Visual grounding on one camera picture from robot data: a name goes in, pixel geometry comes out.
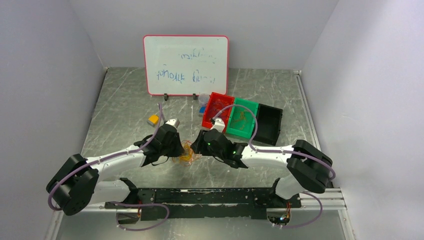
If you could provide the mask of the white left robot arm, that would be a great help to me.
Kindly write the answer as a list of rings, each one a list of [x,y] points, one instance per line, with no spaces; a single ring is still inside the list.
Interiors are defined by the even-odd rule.
[[[111,202],[132,208],[141,203],[139,190],[130,180],[107,179],[130,169],[154,166],[162,156],[182,155],[178,125],[176,118],[170,119],[157,127],[153,135],[103,156],[72,155],[46,186],[49,207],[72,216],[92,204]]]

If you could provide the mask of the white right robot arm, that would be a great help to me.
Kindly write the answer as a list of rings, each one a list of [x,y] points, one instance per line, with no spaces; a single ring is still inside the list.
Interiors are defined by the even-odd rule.
[[[211,129],[201,130],[190,147],[195,154],[213,157],[235,169],[286,169],[288,175],[276,179],[272,186],[269,199],[275,207],[282,207],[304,191],[324,193],[336,176],[333,161],[305,140],[288,146],[256,146],[231,142],[223,133]]]

